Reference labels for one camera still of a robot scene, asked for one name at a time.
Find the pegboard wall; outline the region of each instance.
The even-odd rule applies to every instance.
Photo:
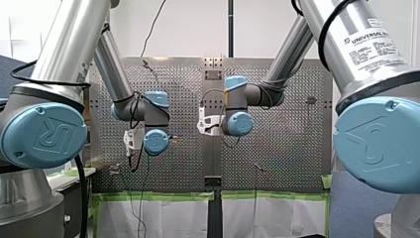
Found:
[[[169,133],[178,139],[170,142],[165,153],[151,157],[149,178],[143,185],[148,157],[144,153],[140,169],[129,173],[123,143],[129,123],[111,117],[111,98],[93,67],[90,100],[91,159],[98,168],[93,181],[95,191],[140,190],[143,186],[154,191],[202,191],[209,160],[219,167],[223,189],[322,190],[321,175],[330,173],[332,78],[317,60],[306,60],[289,81],[285,102],[280,107],[268,111],[250,108],[256,128],[235,149],[222,146],[220,140],[205,138],[196,128],[201,95],[209,85],[222,88],[220,80],[209,84],[206,79],[208,61],[146,61],[152,70],[143,67],[137,58],[124,59],[123,63],[135,90],[168,93]],[[270,63],[271,59],[223,59],[219,68],[224,76],[241,74],[257,82]],[[308,103],[310,98],[316,99],[314,104]],[[220,149],[209,157],[208,148],[217,147]],[[256,170],[257,166],[264,172]]]

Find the universal robots logo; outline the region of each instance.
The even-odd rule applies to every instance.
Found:
[[[34,149],[55,154],[67,154],[76,126],[68,122],[48,118],[38,134]]]

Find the label sticker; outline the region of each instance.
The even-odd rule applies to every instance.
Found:
[[[370,19],[367,19],[367,21],[370,23],[370,26],[371,27],[374,27],[374,28],[381,28],[381,27],[383,27],[382,26],[382,21],[380,21],[379,19],[370,18]]]
[[[356,75],[383,65],[405,62],[398,48],[384,28],[370,28],[343,39],[346,62]]]

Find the robotic arm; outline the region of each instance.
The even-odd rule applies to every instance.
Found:
[[[420,192],[420,104],[375,96],[420,80],[365,0],[302,0],[298,16],[266,78],[225,79],[223,131],[244,136],[253,128],[248,106],[278,106],[314,39],[341,92],[334,135],[340,161],[357,179],[388,192]]]
[[[81,112],[82,86],[94,57],[122,121],[145,121],[145,151],[168,146],[167,94],[136,95],[109,28],[107,14],[119,1],[65,0],[28,82],[16,85],[0,114],[0,161],[24,169],[60,166],[83,147],[87,129]]]

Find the green tape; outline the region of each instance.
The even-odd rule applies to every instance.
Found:
[[[253,190],[241,191],[222,191],[222,199],[224,200],[239,200],[239,199],[254,199],[256,197]],[[287,200],[309,200],[309,201],[323,201],[327,200],[329,193],[294,193],[282,191],[257,191],[257,197],[260,198],[276,198]]]
[[[324,185],[325,189],[330,189],[331,188],[331,184],[333,182],[333,175],[325,175],[325,176],[321,176],[322,179],[322,183]]]
[[[140,191],[123,191],[110,193],[93,193],[91,213],[93,216],[93,238],[98,237],[98,216],[99,206],[107,201],[130,201],[140,200],[142,193]],[[213,192],[190,192],[190,193],[161,193],[145,191],[143,200],[146,201],[208,201],[214,199]]]
[[[93,171],[93,170],[95,170],[95,169],[93,169],[93,168],[84,168],[84,173],[87,174],[89,171]],[[63,172],[55,172],[55,173],[52,173],[52,174],[48,175],[48,177],[55,177],[55,176],[78,177],[78,170],[72,169],[72,170],[70,170],[68,172],[65,172],[65,173],[63,173]]]
[[[331,195],[329,194],[325,204],[325,236],[330,237],[330,212],[331,212]]]
[[[98,237],[98,217],[99,217],[99,204],[100,200],[98,198],[95,198],[94,194],[92,196],[92,218],[93,218],[93,238]]]
[[[129,201],[140,200],[142,193],[140,191],[116,192],[116,193],[94,193],[93,199],[99,201]],[[143,200],[146,201],[206,201],[213,200],[213,192],[190,192],[190,193],[161,193],[145,191]]]

